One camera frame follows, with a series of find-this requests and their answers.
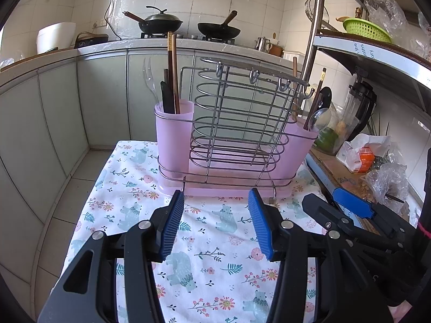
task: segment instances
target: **pink plastic utensil holder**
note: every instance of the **pink plastic utensil holder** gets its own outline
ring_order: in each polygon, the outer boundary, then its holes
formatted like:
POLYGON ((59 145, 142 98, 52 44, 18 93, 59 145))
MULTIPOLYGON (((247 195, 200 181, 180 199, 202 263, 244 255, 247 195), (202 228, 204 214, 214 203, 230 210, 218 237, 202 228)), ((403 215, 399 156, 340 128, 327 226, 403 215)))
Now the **pink plastic utensil holder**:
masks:
POLYGON ((280 160, 276 163, 275 169, 269 174, 273 179, 290 180, 295 177, 296 172, 305 159, 305 156, 311 149, 315 139, 317 139, 318 131, 308 131, 303 129, 305 120, 297 118, 297 122, 292 122, 292 117, 286 123, 284 133, 287 134, 281 137, 282 144, 277 147, 281 152, 280 160))
POLYGON ((189 170, 194 103, 180 99, 181 114, 164 113, 159 111, 157 106, 154 111, 156 113, 159 164, 162 173, 168 178, 182 179, 189 170))

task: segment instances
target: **table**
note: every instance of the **table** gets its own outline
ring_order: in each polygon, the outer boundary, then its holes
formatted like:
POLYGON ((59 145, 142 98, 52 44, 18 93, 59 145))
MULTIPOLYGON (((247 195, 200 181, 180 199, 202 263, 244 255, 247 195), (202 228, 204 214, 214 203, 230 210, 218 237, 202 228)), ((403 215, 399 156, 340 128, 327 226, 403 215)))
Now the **table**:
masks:
MULTIPOLYGON (((79 217, 64 269, 96 230, 106 234, 127 231, 165 206, 170 196, 158 190, 157 143, 119 141, 100 173, 79 217)), ((326 233, 301 206, 305 195, 325 199, 305 164, 298 170, 289 198, 276 199, 284 219, 303 229, 326 233)), ((172 262, 153 264, 157 294, 166 322, 254 321, 265 323, 274 296, 279 263, 270 263, 260 251, 247 200, 227 197, 185 197, 185 209, 171 259, 190 262, 193 282, 176 283, 172 262), (255 297, 268 306, 257 307, 255 297)), ((126 323, 124 261, 117 262, 119 322, 126 323)), ((315 305, 315 262, 310 258, 304 322, 312 322, 315 305)))

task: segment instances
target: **metal pole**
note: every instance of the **metal pole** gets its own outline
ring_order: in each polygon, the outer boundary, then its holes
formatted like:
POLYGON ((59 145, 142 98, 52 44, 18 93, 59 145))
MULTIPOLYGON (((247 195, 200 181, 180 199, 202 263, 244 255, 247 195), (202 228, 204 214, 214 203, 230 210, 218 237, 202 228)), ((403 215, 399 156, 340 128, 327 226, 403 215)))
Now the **metal pole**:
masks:
POLYGON ((323 8, 325 0, 316 0, 314 4, 313 20, 311 22, 310 36, 308 38, 307 52, 305 53, 304 63, 301 70, 301 80, 308 82, 310 80, 311 70, 316 57, 317 47, 313 46, 314 36, 317 30, 321 28, 323 18, 323 8))

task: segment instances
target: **white tiled wall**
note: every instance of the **white tiled wall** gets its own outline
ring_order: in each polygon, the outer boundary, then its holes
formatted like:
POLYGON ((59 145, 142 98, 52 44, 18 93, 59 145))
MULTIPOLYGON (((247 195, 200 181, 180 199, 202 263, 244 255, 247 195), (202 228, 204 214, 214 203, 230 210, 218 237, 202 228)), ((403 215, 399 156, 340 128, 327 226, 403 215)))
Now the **white tiled wall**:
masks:
POLYGON ((40 29, 70 22, 75 0, 21 0, 4 26, 0 61, 36 55, 40 29))
MULTIPOLYGON (((310 35, 311 22, 305 14, 306 0, 285 0, 283 19, 280 29, 280 45, 288 51, 305 53, 310 35)), ((325 0, 325 7, 329 13, 329 23, 339 31, 344 31, 343 25, 335 18, 355 16, 355 9, 359 3, 355 0, 325 0)), ((323 86, 332 90, 332 101, 343 106, 346 100, 351 74, 336 60, 317 51, 315 64, 311 72, 310 83, 318 83, 322 68, 327 68, 323 86)))
MULTIPOLYGON (((127 10, 145 18, 156 11, 145 8, 153 5, 160 9, 167 8, 180 18, 183 23, 178 32, 185 36, 201 35, 197 29, 200 22, 222 23, 230 11, 237 10, 237 17, 230 23, 241 29, 236 43, 254 46, 254 40, 260 36, 277 37, 280 32, 285 0, 114 0, 114 8, 109 12, 110 21, 116 32, 123 38, 138 38, 141 30, 137 22, 122 15, 127 10)), ((77 23, 77 33, 87 30, 95 33, 108 33, 111 39, 115 36, 108 28, 93 29, 93 24, 103 19, 109 0, 76 0, 72 22, 77 23)))

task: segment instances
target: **black frying pan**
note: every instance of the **black frying pan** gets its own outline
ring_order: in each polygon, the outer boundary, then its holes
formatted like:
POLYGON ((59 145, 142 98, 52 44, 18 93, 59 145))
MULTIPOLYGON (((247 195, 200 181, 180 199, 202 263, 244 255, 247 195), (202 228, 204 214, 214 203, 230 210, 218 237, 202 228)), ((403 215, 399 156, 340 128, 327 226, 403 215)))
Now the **black frying pan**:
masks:
POLYGON ((199 31, 209 38, 218 38, 220 40, 229 40, 239 35, 241 30, 229 27, 228 23, 237 16, 238 12, 233 10, 222 24, 215 23, 198 23, 199 31))

